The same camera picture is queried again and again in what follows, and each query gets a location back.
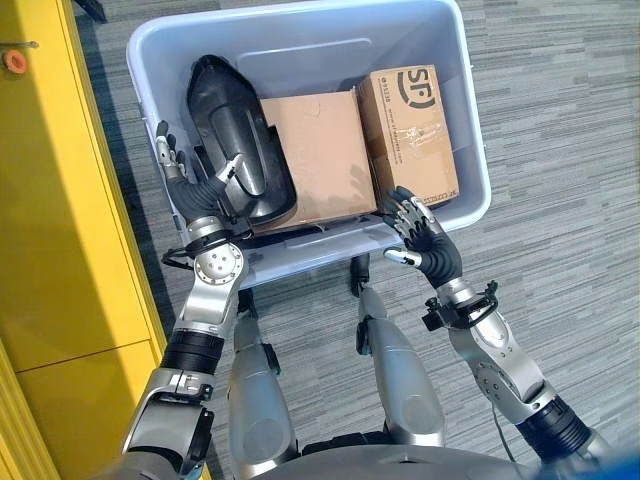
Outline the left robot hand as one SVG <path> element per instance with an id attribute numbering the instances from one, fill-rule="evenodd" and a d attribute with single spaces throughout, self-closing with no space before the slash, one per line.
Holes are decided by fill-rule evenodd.
<path id="1" fill-rule="evenodd" d="M 169 125 L 165 120 L 161 120 L 156 127 L 155 144 L 169 197 L 186 220 L 192 222 L 214 216 L 222 222 L 237 222 L 238 215 L 231 206 L 226 188 L 244 163 L 245 156 L 242 153 L 227 159 L 222 169 L 212 177 L 191 183 L 179 162 L 184 152 L 175 150 L 176 139 L 169 133 Z"/>

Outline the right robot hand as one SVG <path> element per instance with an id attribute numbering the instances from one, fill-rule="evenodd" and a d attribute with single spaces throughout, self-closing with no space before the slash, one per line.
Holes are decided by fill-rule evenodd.
<path id="1" fill-rule="evenodd" d="M 399 235 L 404 246 L 383 252 L 388 260 L 410 265 L 437 289 L 462 276 L 461 255 L 432 210 L 410 190 L 397 186 L 388 192 L 384 223 Z"/>

